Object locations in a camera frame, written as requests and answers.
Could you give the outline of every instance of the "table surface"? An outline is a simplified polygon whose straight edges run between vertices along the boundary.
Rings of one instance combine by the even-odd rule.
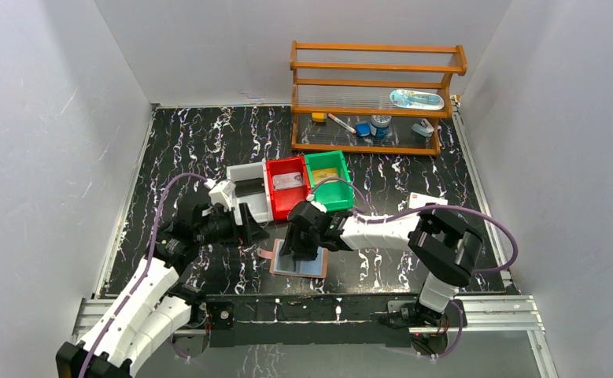
[[[135,271],[146,251],[161,188],[172,177],[196,172],[220,180],[230,165],[301,154],[290,149],[289,106],[157,109],[154,116],[123,239],[103,296],[120,293]],[[367,196],[374,213],[404,209],[411,192],[479,209],[455,128],[449,120],[442,120],[440,127],[438,157],[344,154],[351,180]],[[208,201],[200,183],[184,179],[170,191],[163,220],[176,215],[177,205],[183,211]],[[356,205],[363,203],[356,199]],[[497,266],[482,221],[464,217],[487,238],[478,267]],[[275,276],[269,272],[269,261],[257,256],[257,248],[270,250],[274,239],[284,238],[286,224],[269,223],[264,228],[270,239],[248,248],[202,248],[183,280],[206,294],[306,295],[419,292],[427,276],[414,254],[382,249],[330,253],[324,279]],[[500,274],[494,273],[477,275],[464,290],[504,292],[505,288]]]

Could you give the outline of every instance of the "plastic bin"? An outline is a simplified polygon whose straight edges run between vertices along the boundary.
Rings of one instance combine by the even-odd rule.
[[[301,173],[304,185],[290,189],[274,190],[273,177],[284,173]],[[311,190],[311,184],[306,172],[306,163],[303,156],[288,157],[285,159],[267,161],[267,187],[271,199],[271,210],[274,213],[274,221],[283,221],[292,208],[306,199]]]
[[[227,167],[227,179],[236,185],[233,199],[235,208],[238,208],[239,203],[245,202],[257,223],[274,220],[264,161]],[[237,224],[242,223],[239,211],[234,212],[234,220]]]
[[[316,185],[312,172],[318,169],[336,168],[338,176],[350,182],[348,165],[345,163],[341,151],[305,155],[304,159],[306,160],[308,181],[311,183],[311,187]],[[325,205],[327,211],[352,209],[354,203],[353,189],[349,185],[340,182],[323,184],[322,187],[318,188],[315,196],[315,200]]]

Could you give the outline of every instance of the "marker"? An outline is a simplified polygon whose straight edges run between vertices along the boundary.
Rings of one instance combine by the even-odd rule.
[[[348,130],[349,132],[352,132],[353,134],[356,134],[355,129],[350,126],[349,124],[347,124],[346,122],[343,122],[342,120],[339,120],[334,114],[329,113],[327,114],[327,116],[334,122],[336,122],[337,124],[341,125],[342,128],[344,128],[345,130]]]

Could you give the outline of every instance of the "yellow object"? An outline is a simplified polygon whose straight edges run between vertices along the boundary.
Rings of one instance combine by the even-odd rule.
[[[317,185],[320,181],[325,180],[327,177],[338,177],[338,172],[336,168],[325,168],[325,169],[316,169],[312,171],[313,175],[313,185]]]
[[[327,115],[325,113],[311,113],[311,118],[313,122],[324,122],[327,119]]]

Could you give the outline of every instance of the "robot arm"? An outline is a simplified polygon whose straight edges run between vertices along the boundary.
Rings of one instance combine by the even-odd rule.
[[[417,319],[436,325],[448,302],[471,282],[482,251],[482,236],[455,213],[435,209],[405,217],[366,217],[350,212],[327,215],[317,202],[298,203],[279,253],[312,260],[318,246],[328,250],[386,248],[415,253],[429,275],[415,305]]]
[[[213,243],[250,246],[269,237],[247,204],[231,207],[233,189],[229,181],[218,183],[209,192],[212,205],[195,206],[190,219],[160,226],[144,278],[140,281],[149,264],[147,257],[102,319],[76,345],[64,343],[58,351],[60,377],[78,376],[82,369],[89,378],[130,377],[175,330],[199,323],[201,313],[193,306],[193,295],[171,288],[197,258],[200,247]],[[93,358],[83,366],[96,341]]]

